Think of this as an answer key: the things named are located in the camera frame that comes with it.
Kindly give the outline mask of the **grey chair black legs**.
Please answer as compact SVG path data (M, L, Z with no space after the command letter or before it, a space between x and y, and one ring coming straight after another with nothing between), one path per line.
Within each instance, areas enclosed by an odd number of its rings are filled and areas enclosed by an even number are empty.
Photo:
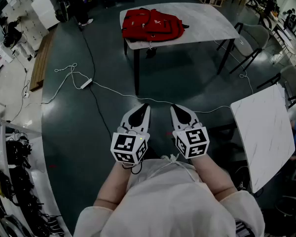
M275 76L260 84L257 89L266 85L278 84L284 90L284 99L287 109L296 104L296 67L288 65Z
M244 60L240 62L234 69L229 73L232 74L238 68L240 68L245 62L249 59L248 64L243 68L243 71L246 71L256 57L266 48L269 33L268 30L258 24L258 25L249 25L238 22L234 26L239 37L229 40L226 51L220 63L217 74L219 75L225 65L225 62L233 49L236 49L240 55L244 57Z

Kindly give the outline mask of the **white marble table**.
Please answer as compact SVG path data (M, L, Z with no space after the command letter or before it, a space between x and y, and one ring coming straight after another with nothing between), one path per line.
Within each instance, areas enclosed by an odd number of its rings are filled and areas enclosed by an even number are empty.
M271 180L295 151L284 93L283 87L275 84L230 105L253 193Z

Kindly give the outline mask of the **white cabinet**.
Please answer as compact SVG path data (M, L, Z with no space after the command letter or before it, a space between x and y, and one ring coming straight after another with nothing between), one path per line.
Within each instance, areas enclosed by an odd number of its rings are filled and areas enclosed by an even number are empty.
M50 29L59 23L56 18L57 0L34 0L32 8L40 22L46 29Z

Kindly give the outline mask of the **person's left forearm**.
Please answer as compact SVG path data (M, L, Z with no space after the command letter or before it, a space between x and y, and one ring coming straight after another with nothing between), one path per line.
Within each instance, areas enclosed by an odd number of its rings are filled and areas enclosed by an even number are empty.
M131 170L116 162L103 183L93 206L115 210L126 194Z

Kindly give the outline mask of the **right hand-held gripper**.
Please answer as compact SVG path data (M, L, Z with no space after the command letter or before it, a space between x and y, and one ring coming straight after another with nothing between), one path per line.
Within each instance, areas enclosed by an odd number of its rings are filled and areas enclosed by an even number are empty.
M175 146L185 159L206 155L209 147L209 136L206 127L199 122L192 110L177 104L170 107L175 138Z

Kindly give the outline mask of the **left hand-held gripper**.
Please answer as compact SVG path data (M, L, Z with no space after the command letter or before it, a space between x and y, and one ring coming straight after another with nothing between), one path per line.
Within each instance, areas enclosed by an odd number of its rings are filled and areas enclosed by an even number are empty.
M150 105L142 104L128 111L122 118L123 133L115 132L112 136L111 153L117 162L139 164L148 149L150 134Z

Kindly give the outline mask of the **person's white shirt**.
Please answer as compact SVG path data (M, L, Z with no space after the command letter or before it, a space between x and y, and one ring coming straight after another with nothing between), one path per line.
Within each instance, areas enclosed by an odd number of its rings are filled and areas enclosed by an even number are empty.
M147 159L131 173L115 210L82 210L73 237L263 237L256 199L238 191L217 201L192 162Z

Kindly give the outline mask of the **white metal shelf rack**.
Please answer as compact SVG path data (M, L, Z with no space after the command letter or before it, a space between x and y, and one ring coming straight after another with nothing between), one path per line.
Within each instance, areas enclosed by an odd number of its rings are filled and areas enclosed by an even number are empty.
M16 138L16 136L12 135L11 133L6 133L6 128L13 128L21 133L25 133L29 140L41 137L41 133L8 123L0 119L0 170L7 177L10 177L9 165L7 161L7 152L6 152L6 140L10 137ZM33 232L30 229L20 207L16 206L13 202L11 202L7 198L0 197L0 199L6 213L14 215L23 224L23 226L29 231L29 233L32 234Z

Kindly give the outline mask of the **red backpack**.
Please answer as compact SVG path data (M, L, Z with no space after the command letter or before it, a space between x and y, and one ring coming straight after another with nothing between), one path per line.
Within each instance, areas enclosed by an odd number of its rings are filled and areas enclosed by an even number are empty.
M189 25L183 24L174 15L139 8L127 11L122 24L122 37L130 42L164 42L181 37L187 28Z

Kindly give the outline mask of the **wooden bench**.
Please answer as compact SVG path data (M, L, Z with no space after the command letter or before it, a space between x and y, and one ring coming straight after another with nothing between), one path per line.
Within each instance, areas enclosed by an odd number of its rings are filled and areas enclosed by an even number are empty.
M49 55L51 53L54 35L57 29L57 25L53 27L49 33L43 37L40 47L35 59L33 72L30 81L30 92L35 92L43 87L43 81L45 79L45 71L48 62Z

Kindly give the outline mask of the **person's right forearm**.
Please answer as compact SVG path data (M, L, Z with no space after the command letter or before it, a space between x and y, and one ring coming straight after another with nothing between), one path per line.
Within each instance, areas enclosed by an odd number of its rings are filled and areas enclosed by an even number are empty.
M237 192L229 174L220 168L208 155L191 159L201 180L208 186L217 201Z

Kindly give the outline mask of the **grey marble table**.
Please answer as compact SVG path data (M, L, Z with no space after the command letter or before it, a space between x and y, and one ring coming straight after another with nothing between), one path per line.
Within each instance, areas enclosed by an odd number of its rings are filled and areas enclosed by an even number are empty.
M239 37L233 25L213 6L190 2L158 3L123 10L119 15L121 29L127 11L139 8L156 9L161 13L174 15L182 20L183 24L189 25L189 28L185 29L181 37L164 42L130 42L130 40L122 37L124 52L127 52L129 49L133 50L136 94L139 93L140 87L140 51L142 49L215 40L231 40Z

